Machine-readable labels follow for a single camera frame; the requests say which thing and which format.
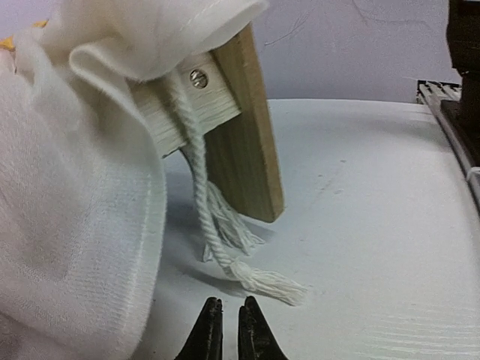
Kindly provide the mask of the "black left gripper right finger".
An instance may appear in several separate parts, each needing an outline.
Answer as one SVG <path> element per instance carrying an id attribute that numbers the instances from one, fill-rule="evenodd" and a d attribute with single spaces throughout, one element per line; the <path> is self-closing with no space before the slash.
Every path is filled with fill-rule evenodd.
<path id="1" fill-rule="evenodd" d="M 248 296 L 238 312 L 238 359 L 287 360 L 257 300 Z"/>

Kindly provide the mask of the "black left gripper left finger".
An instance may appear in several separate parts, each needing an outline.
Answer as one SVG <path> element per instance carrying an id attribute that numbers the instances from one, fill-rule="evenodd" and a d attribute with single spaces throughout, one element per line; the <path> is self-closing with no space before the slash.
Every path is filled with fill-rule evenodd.
<path id="1" fill-rule="evenodd" d="M 178 354 L 178 360 L 221 360 L 223 338 L 222 301 L 209 297 Z"/>

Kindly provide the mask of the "duck print bed cushion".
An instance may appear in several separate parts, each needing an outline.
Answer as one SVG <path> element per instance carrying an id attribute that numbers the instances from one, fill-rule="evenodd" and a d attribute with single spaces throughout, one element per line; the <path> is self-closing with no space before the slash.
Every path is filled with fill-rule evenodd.
<path id="1" fill-rule="evenodd" d="M 1 357 L 128 359 L 166 183 L 131 84 L 217 48 L 265 1 L 63 1 L 1 53 Z"/>

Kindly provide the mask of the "wooden pet bed frame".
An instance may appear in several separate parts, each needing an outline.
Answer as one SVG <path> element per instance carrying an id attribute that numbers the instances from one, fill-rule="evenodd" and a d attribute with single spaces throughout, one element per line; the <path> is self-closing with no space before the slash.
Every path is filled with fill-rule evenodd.
<path id="1" fill-rule="evenodd" d="M 251 25 L 177 69 L 205 135 L 210 181 L 240 214 L 276 221 L 284 192 Z"/>

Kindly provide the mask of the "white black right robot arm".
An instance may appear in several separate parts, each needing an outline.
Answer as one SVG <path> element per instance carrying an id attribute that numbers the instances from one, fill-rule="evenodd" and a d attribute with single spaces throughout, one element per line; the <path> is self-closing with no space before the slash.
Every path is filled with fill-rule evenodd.
<path id="1" fill-rule="evenodd" d="M 471 157 L 479 165 L 479 3 L 448 2 L 446 40 L 451 66 L 462 78 L 460 100 L 443 100 L 441 109 Z"/>

